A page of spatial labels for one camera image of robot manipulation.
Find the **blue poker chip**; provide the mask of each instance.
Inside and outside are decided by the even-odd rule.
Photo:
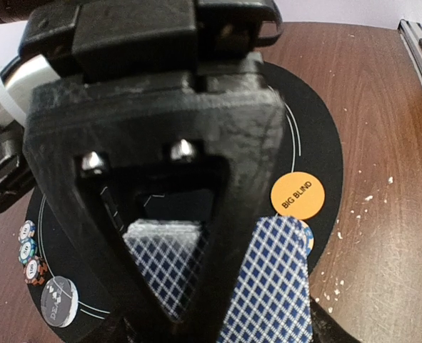
[[[304,228],[304,235],[306,236],[306,253],[309,256],[313,248],[313,233],[310,227]]]
[[[32,238],[24,240],[19,249],[19,262],[25,265],[32,257],[36,255],[38,245]]]
[[[20,228],[19,242],[23,243],[27,238],[33,238],[36,233],[36,225],[31,220],[27,220]]]
[[[306,247],[306,254],[309,256],[309,254],[312,251],[313,248],[313,233],[311,228],[302,220],[299,221],[301,223],[301,226],[303,227],[304,232],[304,245]]]

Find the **white poker chip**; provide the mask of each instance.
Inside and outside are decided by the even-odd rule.
[[[65,277],[53,277],[41,295],[41,313],[52,327],[67,327],[76,318],[79,294],[74,283]]]
[[[20,228],[19,232],[19,242],[23,243],[28,238],[33,238],[36,233],[36,225],[31,221],[27,220],[24,225]]]

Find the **orange button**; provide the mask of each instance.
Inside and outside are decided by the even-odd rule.
[[[280,177],[271,190],[271,203],[281,216],[309,219],[325,202],[325,189],[314,176],[295,171]]]

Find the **poker chip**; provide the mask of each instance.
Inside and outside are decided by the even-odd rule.
[[[34,286],[43,284],[48,270],[47,263],[41,257],[32,257],[24,268],[25,282]]]
[[[20,263],[25,265],[30,260],[30,258],[36,255],[37,250],[38,250],[38,246],[36,242],[34,241],[34,239],[32,238],[25,239],[19,249]]]
[[[313,233],[309,225],[302,220],[300,220],[300,223],[304,232],[304,246],[306,247],[306,253],[309,256],[313,248]]]
[[[31,221],[27,220],[24,225],[20,228],[19,242],[23,243],[27,238],[33,238],[36,233],[36,225]]]
[[[53,277],[41,295],[42,317],[52,327],[67,327],[77,315],[79,295],[74,283],[65,277]]]

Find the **black cable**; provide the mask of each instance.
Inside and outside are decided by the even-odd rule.
[[[20,56],[15,56],[1,71],[0,71],[0,77],[1,80],[4,82],[6,82],[6,80],[8,79],[8,77],[10,77],[12,75],[12,73],[14,73],[17,68],[19,68],[22,64],[22,59],[20,58]]]

